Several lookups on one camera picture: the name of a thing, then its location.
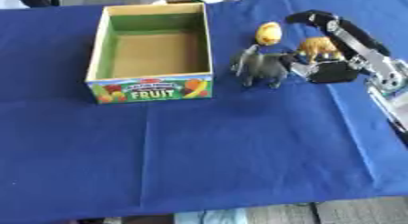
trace cable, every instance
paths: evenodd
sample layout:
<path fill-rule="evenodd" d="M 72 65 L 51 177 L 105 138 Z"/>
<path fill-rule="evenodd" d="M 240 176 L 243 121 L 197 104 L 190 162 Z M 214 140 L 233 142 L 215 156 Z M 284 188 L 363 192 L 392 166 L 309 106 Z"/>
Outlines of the cable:
<path fill-rule="evenodd" d="M 321 224 L 321 217 L 319 216 L 319 211 L 317 210 L 317 204 L 314 202 L 309 203 L 309 208 L 311 209 L 311 215 L 313 216 L 314 223 Z"/>

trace toy lion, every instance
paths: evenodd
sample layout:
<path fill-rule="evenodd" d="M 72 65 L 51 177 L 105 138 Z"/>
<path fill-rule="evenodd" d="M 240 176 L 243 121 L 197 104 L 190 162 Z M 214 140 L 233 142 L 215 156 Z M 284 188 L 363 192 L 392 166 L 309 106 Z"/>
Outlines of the toy lion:
<path fill-rule="evenodd" d="M 302 56 L 309 58 L 309 63 L 316 63 L 316 57 L 323 55 L 324 58 L 329 58 L 332 55 L 336 59 L 343 59 L 342 53 L 336 48 L 329 37 L 310 37 L 301 42 L 297 50 Z"/>

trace blue fabric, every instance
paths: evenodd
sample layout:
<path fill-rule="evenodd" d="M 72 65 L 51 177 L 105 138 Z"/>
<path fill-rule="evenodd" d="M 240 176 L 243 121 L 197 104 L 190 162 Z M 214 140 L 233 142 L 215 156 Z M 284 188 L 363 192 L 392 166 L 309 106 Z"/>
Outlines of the blue fabric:
<path fill-rule="evenodd" d="M 408 194 L 408 152 L 362 79 L 245 90 L 230 57 L 267 21 L 345 16 L 408 59 L 408 0 L 209 5 L 212 99 L 98 106 L 83 83 L 100 6 L 0 12 L 0 223 Z M 280 46 L 317 31 L 284 25 Z"/>

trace cardboard box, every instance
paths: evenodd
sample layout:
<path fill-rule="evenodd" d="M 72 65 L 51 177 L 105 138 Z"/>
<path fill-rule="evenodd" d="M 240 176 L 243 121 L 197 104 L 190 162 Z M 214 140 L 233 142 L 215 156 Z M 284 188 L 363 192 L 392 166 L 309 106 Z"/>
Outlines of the cardboard box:
<path fill-rule="evenodd" d="M 211 97 L 204 4 L 105 7 L 87 84 L 99 103 Z"/>

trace yellow toy fruit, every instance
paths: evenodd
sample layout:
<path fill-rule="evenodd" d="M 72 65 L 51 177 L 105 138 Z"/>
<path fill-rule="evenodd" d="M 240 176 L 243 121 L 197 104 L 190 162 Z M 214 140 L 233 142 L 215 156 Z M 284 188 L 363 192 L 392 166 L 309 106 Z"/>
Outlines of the yellow toy fruit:
<path fill-rule="evenodd" d="M 281 26 L 275 22 L 263 24 L 258 28 L 256 39 L 258 44 L 271 46 L 278 44 L 282 39 Z"/>

